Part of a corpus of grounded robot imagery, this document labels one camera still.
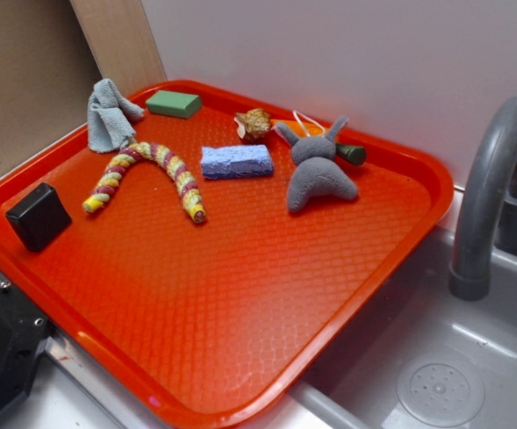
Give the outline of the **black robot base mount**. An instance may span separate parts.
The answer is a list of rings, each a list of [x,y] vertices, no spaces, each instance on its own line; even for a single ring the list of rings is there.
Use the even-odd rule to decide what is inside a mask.
[[[51,329],[22,290],[0,285],[0,417],[29,397]]]

